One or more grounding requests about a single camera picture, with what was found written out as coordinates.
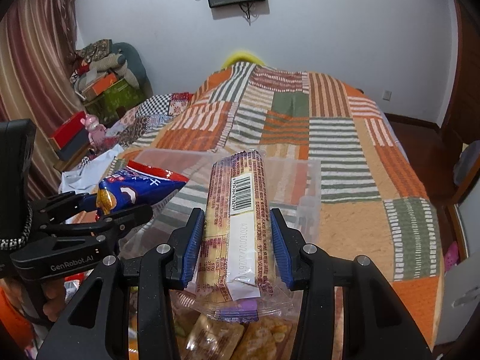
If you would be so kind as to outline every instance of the pink figurine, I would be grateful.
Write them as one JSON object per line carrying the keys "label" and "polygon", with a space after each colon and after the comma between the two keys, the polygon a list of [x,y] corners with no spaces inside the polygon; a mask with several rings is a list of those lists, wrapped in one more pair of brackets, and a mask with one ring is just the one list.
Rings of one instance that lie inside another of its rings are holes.
{"label": "pink figurine", "polygon": [[459,259],[457,241],[454,241],[452,245],[450,245],[443,258],[445,259],[445,272],[457,265]]}
{"label": "pink figurine", "polygon": [[80,122],[85,126],[88,131],[88,140],[94,149],[97,149],[105,139],[107,129],[103,124],[100,124],[98,118],[95,115],[87,114],[85,119],[81,119]]}

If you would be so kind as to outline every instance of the blue snack bag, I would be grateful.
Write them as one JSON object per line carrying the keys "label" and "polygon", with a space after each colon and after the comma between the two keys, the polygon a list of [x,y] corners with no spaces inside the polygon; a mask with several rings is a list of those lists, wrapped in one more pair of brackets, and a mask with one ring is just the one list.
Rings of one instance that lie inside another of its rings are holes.
{"label": "blue snack bag", "polygon": [[159,214],[189,179],[169,170],[129,161],[127,167],[98,184],[97,217],[135,204],[149,204]]}

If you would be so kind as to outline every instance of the striped blanket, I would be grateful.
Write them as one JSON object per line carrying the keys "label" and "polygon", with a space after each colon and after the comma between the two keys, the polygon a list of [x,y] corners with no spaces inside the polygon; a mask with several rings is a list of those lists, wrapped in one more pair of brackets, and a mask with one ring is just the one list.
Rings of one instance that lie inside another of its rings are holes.
{"label": "striped blanket", "polygon": [[[258,148],[271,157],[320,160],[313,241],[333,256],[370,256],[433,345],[443,276],[436,212],[377,105],[360,91],[327,74],[237,63],[211,75],[186,107],[140,137],[111,170],[145,147],[230,154]],[[206,198],[205,187],[187,184],[158,227],[183,226],[181,218],[205,208]],[[280,208],[292,224],[298,202],[290,203]]]}

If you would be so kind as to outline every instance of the plastic container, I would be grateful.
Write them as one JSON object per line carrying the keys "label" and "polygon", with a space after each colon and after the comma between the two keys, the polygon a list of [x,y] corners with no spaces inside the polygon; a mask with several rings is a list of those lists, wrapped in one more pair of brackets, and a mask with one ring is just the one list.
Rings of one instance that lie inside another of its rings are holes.
{"label": "plastic container", "polygon": [[[193,208],[205,210],[212,166],[229,155],[226,151],[143,150],[135,158],[136,162],[180,173],[190,181],[166,205],[162,214],[153,219],[150,228],[144,226],[136,235],[130,233],[121,240],[121,256],[141,256],[152,247],[167,242],[174,229],[185,225]],[[317,243],[321,205],[320,161],[266,157],[264,166],[270,208],[279,208],[286,224],[300,230],[306,242]]]}

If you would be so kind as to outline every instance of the white wall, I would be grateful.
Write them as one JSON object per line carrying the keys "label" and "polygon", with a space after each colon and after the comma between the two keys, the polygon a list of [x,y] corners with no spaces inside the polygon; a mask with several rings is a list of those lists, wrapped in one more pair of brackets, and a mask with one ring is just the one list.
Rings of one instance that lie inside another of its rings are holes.
{"label": "white wall", "polygon": [[77,42],[75,43],[75,49],[76,50],[81,50],[85,46],[87,46],[89,43],[85,44],[85,42],[83,41],[83,36],[82,36],[82,33],[80,32],[80,27],[77,23]]}
{"label": "white wall", "polygon": [[137,48],[154,93],[195,91],[246,49],[270,66],[363,88],[385,112],[437,122],[455,73],[449,0],[268,0],[251,27],[238,7],[211,10],[207,0],[77,0],[76,8],[85,44],[111,38]]}
{"label": "white wall", "polygon": [[450,55],[450,74],[448,76],[445,95],[437,117],[437,124],[440,127],[442,126],[443,119],[447,113],[448,104],[450,104],[450,97],[452,96],[453,85],[455,83],[455,71],[457,70],[458,58],[458,18],[454,0],[448,0],[448,6],[450,7],[450,26],[452,28],[452,54]]}

